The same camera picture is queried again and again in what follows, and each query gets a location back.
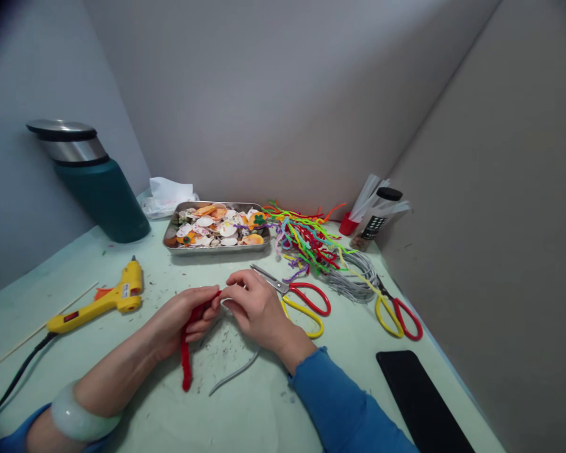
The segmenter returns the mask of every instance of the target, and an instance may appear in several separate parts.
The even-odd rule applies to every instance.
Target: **white plastic bag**
[[[199,201],[197,194],[193,193],[192,184],[156,177],[149,180],[149,185],[153,196],[145,198],[142,203],[143,212],[149,219],[171,216],[176,206],[184,201]]]

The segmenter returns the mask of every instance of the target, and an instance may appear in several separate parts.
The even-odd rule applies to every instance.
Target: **white wall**
[[[510,452],[566,452],[566,0],[504,0],[391,174],[384,248]]]
[[[136,194],[149,178],[81,0],[10,3],[0,20],[0,289],[93,226],[27,121],[88,123]]]
[[[389,171],[497,1],[85,4],[153,176],[308,212]]]

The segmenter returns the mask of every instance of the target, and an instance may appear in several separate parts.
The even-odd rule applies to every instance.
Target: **smartphone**
[[[421,453],[474,453],[413,352],[378,352],[375,358]]]

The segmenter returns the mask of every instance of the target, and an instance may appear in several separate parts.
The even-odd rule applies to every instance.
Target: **teal water bottle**
[[[55,172],[88,215],[115,242],[145,237],[151,227],[118,163],[105,152],[96,130],[82,123],[34,120]]]

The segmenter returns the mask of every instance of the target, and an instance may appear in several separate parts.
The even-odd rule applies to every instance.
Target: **blue shirt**
[[[402,431],[320,348],[298,365],[289,378],[313,420],[327,453],[419,453]],[[32,423],[50,405],[38,409],[20,427],[0,440],[0,453],[25,453]],[[85,452],[99,452],[106,439]]]

